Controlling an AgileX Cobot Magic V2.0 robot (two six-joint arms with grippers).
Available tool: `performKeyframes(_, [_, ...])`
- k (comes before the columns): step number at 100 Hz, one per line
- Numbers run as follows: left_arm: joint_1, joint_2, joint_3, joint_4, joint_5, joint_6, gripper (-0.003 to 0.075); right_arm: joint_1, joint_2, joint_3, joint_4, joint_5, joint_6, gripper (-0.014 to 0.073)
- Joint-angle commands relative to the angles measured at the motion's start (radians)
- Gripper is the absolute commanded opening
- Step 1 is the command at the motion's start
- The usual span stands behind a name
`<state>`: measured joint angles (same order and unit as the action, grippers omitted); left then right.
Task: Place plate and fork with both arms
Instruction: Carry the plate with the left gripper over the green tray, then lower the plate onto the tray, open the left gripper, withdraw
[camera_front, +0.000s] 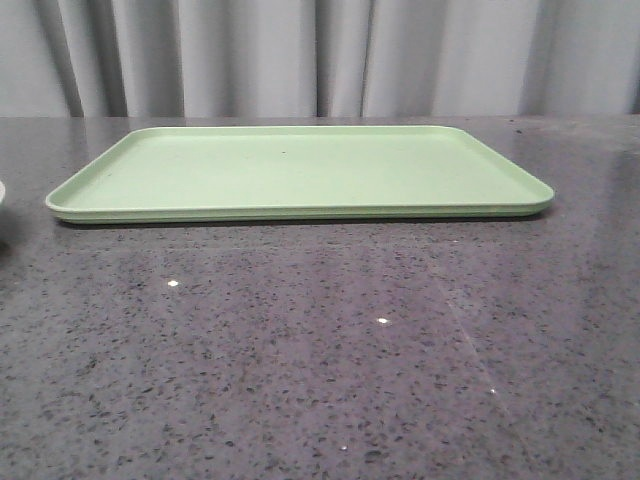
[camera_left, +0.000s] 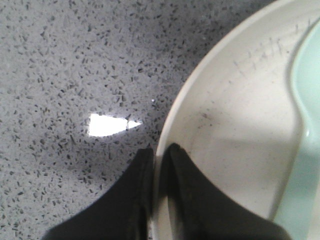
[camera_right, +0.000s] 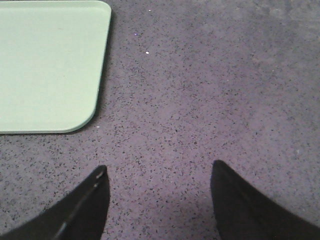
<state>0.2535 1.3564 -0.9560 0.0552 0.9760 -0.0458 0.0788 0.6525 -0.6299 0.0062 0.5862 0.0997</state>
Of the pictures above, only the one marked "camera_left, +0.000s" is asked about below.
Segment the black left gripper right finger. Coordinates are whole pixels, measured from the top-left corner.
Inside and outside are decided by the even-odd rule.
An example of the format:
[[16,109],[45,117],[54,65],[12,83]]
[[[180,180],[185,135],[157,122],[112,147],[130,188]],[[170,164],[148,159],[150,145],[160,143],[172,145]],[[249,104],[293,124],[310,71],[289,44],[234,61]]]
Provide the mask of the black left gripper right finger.
[[173,143],[167,149],[169,183],[181,213],[184,240],[289,240],[279,225],[236,203],[213,183]]

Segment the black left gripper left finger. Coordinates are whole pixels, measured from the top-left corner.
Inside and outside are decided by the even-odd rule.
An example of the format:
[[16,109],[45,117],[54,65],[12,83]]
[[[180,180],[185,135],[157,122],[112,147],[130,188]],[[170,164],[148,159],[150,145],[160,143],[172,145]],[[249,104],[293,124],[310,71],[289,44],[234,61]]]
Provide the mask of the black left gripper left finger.
[[140,149],[116,183],[96,202],[51,228],[46,240],[146,240],[152,209],[153,157]]

